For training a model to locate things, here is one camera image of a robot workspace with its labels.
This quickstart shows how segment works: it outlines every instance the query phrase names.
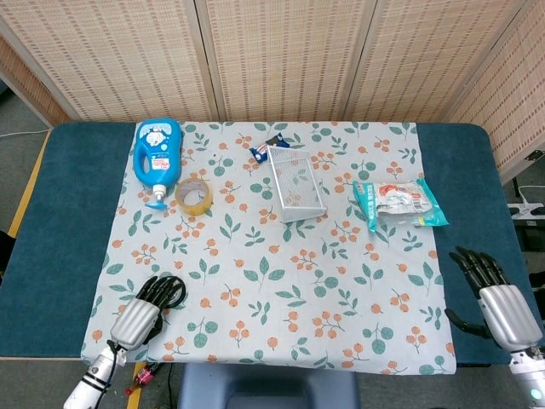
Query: blue seat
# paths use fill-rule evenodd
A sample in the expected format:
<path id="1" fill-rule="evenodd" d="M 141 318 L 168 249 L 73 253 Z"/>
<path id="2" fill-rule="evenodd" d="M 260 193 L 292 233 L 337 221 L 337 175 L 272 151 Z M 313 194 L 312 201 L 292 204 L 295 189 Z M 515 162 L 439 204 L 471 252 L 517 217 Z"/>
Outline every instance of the blue seat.
<path id="1" fill-rule="evenodd" d="M 288 366 L 186 364 L 181 409 L 359 409 L 355 372 Z"/>

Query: tablecloth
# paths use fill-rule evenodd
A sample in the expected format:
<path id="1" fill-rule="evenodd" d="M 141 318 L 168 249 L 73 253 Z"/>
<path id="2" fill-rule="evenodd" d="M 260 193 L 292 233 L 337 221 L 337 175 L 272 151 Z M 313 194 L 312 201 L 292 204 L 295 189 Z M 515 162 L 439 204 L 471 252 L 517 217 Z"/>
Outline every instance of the tablecloth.
<path id="1" fill-rule="evenodd" d="M 148 210 L 150 192 L 129 154 L 84 358 L 104 347 L 148 277 L 177 274 L 187 282 L 186 302 L 132 359 L 454 371 L 433 230 L 382 225 L 369 234 L 350 186 L 421 176 L 414 124 L 184 123 L 183 130 L 182 173 L 207 180 L 214 205 L 196 218 L 174 201 L 164 213 Z M 282 223 L 270 166 L 248 151 L 278 132 L 312 154 L 327 216 Z"/>

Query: metal mesh basket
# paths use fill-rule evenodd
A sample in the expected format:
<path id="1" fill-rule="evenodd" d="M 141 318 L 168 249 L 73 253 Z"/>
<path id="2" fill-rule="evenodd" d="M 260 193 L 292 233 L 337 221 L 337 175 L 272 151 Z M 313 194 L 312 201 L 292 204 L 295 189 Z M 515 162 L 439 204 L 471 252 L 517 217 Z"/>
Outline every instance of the metal mesh basket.
<path id="1" fill-rule="evenodd" d="M 300 149 L 268 147 L 267 154 L 278 188 L 285 222 L 322 216 L 322 202 L 310 164 L 310 154 Z"/>

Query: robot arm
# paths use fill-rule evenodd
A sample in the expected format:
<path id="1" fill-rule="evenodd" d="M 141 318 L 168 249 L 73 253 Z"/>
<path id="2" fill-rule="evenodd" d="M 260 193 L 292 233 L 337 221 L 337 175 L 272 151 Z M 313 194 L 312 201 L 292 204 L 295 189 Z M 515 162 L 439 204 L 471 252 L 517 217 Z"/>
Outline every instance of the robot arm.
<path id="1" fill-rule="evenodd" d="M 163 328 L 161 312 L 180 304 L 186 286 L 177 277 L 151 277 L 110 330 L 112 339 L 93 362 L 65 402 L 64 409 L 96 409 L 110 386 L 117 366 L 124 366 L 128 351 L 148 343 Z"/>
<path id="2" fill-rule="evenodd" d="M 462 321 L 451 309 L 445 314 L 462 331 L 493 338 L 511 354 L 509 369 L 529 407 L 545 408 L 545 357 L 537 344 L 543 334 L 517 286 L 509 284 L 497 261 L 485 253 L 456 247 L 450 257 L 460 266 L 485 317 L 484 325 Z"/>

